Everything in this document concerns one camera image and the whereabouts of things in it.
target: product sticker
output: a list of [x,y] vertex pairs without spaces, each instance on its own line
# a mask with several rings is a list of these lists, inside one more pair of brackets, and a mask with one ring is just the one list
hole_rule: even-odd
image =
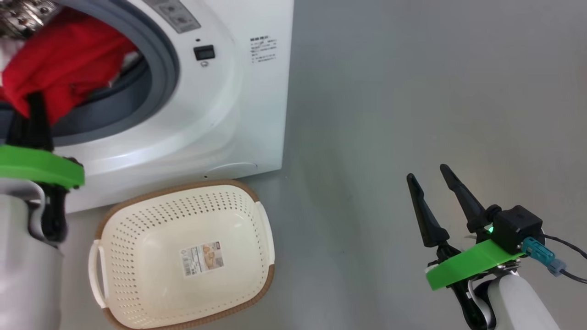
[[262,63],[277,59],[277,39],[270,36],[251,38],[251,62]]
[[220,242],[211,242],[181,250],[184,276],[190,277],[224,267]]

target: washing machine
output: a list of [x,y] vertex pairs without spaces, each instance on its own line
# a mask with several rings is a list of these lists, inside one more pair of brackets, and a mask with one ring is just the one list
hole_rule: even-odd
[[[55,153],[86,171],[67,212],[281,168],[293,0],[57,2],[118,29],[142,55],[53,127]],[[9,108],[0,105],[2,123]]]

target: floor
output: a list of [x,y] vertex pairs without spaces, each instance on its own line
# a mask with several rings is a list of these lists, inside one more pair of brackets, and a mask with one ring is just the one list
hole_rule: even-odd
[[[298,0],[281,171],[243,179],[269,214],[276,274],[253,307],[209,329],[467,329],[432,292],[405,177],[451,243],[472,244],[438,166],[486,206],[525,206],[547,233],[585,243],[587,2]],[[112,329],[87,254],[106,208],[72,214],[62,330]],[[587,274],[587,262],[550,245]],[[587,287],[525,260],[561,329],[584,329]]]

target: green mount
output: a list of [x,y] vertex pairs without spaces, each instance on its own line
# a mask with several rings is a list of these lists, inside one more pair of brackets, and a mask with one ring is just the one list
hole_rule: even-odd
[[523,253],[511,255],[492,240],[487,240],[442,262],[426,273],[426,278],[432,290],[438,290],[515,260],[521,255]]
[[37,149],[0,146],[0,177],[56,184],[65,189],[85,183],[81,165]]

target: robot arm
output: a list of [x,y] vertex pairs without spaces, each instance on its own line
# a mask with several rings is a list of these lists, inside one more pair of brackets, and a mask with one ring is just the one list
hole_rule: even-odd
[[0,146],[0,329],[58,330],[65,196],[84,171],[51,153],[42,95],[28,101],[30,118],[15,113]]
[[[440,170],[461,204],[469,232],[477,238],[476,245],[467,251],[452,247],[448,232],[426,204],[416,177],[407,176],[424,246],[437,247],[437,260],[426,268],[431,288],[453,290],[472,330],[559,330],[536,292],[516,272],[520,257],[530,256],[555,276],[577,278],[569,276],[564,262],[544,246],[548,236],[542,233],[542,220],[521,206],[506,211],[496,205],[485,209],[447,165],[441,165]],[[487,276],[494,279],[475,285]]]

